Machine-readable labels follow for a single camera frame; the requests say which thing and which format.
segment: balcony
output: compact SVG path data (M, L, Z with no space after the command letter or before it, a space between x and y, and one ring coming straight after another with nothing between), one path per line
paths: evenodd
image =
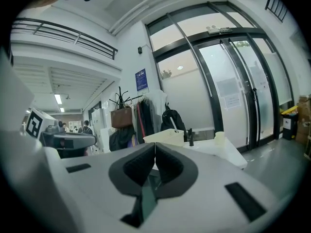
M281 22L287 13L287 8L281 0L267 0L265 10L270 10Z
M58 39L86 48L112 60L115 59L115 55L118 52L116 48L86 33L39 19L17 18L12 25L11 33L33 34Z

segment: floor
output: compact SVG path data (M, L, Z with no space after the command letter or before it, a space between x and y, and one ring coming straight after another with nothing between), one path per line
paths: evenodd
M243 153L246 173L266 185L278 199L295 193L307 165L304 147L294 140L279 139Z

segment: ceiling light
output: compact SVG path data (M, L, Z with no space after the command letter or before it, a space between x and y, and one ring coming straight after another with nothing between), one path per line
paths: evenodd
M55 96L55 99L56 99L57 103L58 104L62 104L62 101L60 99L60 95L59 94L54 94L54 96Z

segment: hanging clothes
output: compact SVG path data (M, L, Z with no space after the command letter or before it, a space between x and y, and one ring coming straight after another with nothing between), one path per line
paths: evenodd
M128 141L127 143L127 147L131 148L131 147L135 147L137 146L139 143L137 141L137 137L136 135L132 135L131 139Z
M136 107L137 119L137 140L139 143L144 143L143 138L154 134L154 127L152 123L150 107L145 100L138 102Z
M133 104L131 104L130 107L132 108L133 127L134 127L135 132L137 132L137 119L136 119L136 113L135 113L135 106Z
M122 150L127 148L128 142L135 134L133 125L118 129L109 137L109 149L110 151Z
M165 112L167 94L161 90L153 90L144 94L144 97L152 101L155 107L155 113L161 117Z
M151 100L145 100L145 101L147 105L149 106L154 132L159 133L161 131L162 116L159 116L156 114L156 109Z

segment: ceiling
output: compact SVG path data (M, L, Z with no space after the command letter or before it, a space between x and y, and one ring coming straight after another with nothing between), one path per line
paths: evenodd
M190 2L191 5L206 2L206 0L91 0L87 2L59 0L52 6L85 17L106 28L112 35L117 35L131 21L142 19L153 9L162 8L161 6L167 1L170 1L168 3L170 5L178 1L185 1L185 4Z
M54 67L15 65L17 76L34 93L31 107L59 112L79 112L93 93L106 81L104 78L71 72ZM58 105L54 94L60 94Z
M140 4L144 0L59 0L54 5L61 8L66 8L69 5L71 8L78 8L84 12L90 13L92 16L98 17L109 26L112 26L123 15Z

